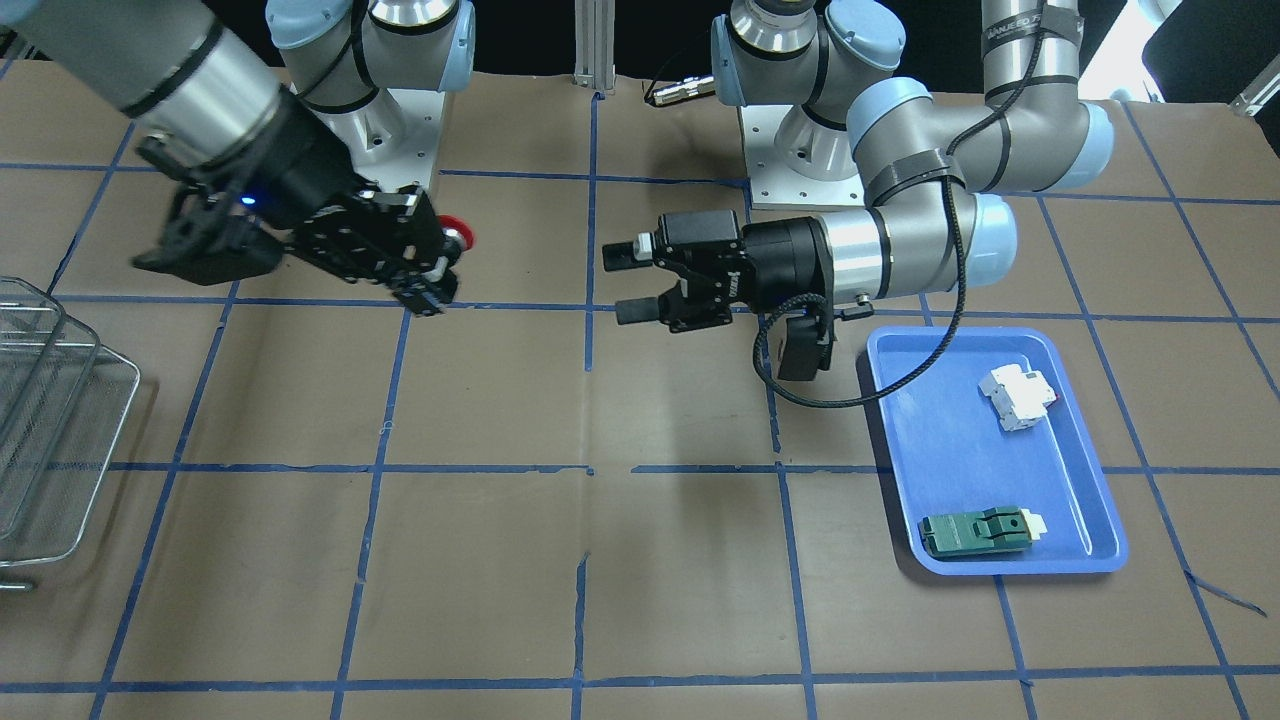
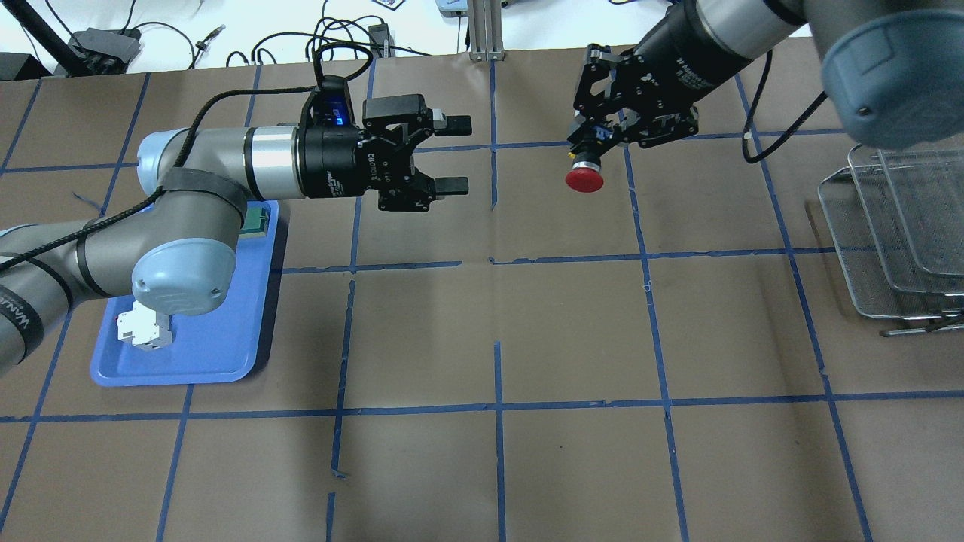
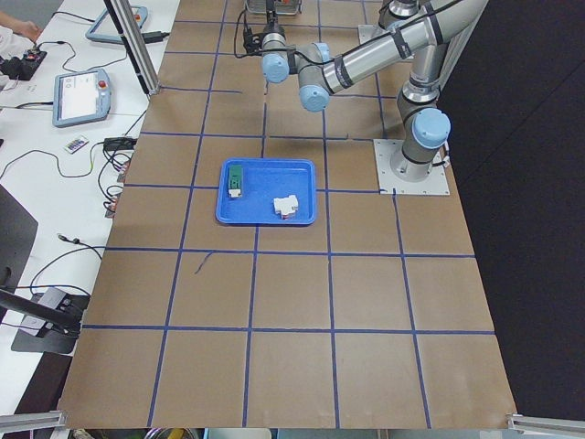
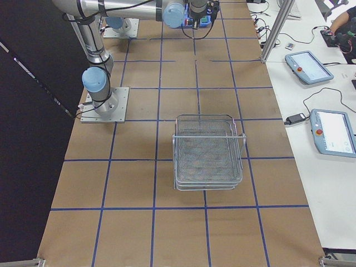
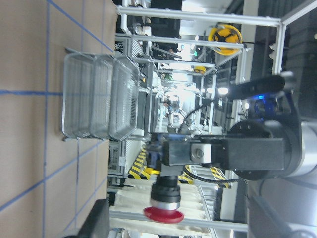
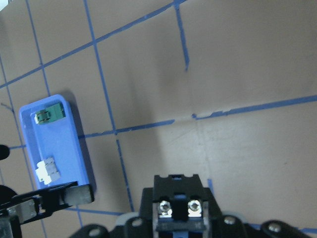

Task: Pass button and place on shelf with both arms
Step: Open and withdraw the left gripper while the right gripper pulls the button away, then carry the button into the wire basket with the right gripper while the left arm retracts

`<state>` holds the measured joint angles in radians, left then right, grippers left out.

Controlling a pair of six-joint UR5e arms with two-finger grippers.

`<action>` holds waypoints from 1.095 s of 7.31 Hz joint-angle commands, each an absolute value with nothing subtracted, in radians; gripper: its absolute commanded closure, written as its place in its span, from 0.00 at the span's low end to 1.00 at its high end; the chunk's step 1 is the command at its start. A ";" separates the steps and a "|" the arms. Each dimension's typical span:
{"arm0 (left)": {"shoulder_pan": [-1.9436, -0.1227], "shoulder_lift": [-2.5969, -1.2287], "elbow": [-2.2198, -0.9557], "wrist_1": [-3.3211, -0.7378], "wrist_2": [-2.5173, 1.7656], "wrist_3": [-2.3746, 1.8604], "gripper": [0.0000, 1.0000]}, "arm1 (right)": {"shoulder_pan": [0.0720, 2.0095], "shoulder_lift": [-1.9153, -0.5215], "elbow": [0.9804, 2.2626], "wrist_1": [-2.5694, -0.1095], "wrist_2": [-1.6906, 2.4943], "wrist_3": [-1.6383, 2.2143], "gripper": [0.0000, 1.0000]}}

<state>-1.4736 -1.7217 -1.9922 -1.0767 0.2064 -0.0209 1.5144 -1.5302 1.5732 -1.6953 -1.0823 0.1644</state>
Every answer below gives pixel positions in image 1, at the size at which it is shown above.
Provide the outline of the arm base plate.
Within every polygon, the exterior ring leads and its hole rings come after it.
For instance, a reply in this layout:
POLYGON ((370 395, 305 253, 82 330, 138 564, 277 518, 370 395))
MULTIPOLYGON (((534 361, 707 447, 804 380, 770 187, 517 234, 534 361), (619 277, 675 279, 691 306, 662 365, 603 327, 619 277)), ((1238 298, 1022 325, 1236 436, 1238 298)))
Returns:
POLYGON ((739 110, 754 211, 846 211, 867 192, 849 137, 810 119, 799 105, 739 110))
POLYGON ((381 190, 416 184, 430 191, 451 101, 436 91, 383 88, 355 111, 315 114, 349 149, 355 169, 381 190))

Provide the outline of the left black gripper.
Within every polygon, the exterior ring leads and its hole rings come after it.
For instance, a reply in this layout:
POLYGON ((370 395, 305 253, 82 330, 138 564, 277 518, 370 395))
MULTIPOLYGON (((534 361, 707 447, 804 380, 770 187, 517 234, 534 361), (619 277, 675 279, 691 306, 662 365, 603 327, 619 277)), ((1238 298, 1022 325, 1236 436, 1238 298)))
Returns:
POLYGON ((602 246, 605 272, 652 266, 678 282, 659 296, 620 300, 618 325, 660 323, 671 332, 732 322, 731 307, 772 313, 803 293, 829 295, 831 251, 812 217, 740 225, 735 211, 660 215, 654 234, 602 246))

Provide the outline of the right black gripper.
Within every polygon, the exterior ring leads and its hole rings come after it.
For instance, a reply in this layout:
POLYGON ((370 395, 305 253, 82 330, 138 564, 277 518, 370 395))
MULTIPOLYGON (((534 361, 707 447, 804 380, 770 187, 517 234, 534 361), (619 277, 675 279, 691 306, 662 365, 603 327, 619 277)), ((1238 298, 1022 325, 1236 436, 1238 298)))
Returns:
POLYGON ((132 260, 141 270, 210 286, 266 275, 292 255, 347 283, 379 284, 415 316, 454 301, 460 278, 426 191, 380 190, 291 95, 227 160, 184 167, 155 137, 138 154, 178 183, 156 247, 132 260))

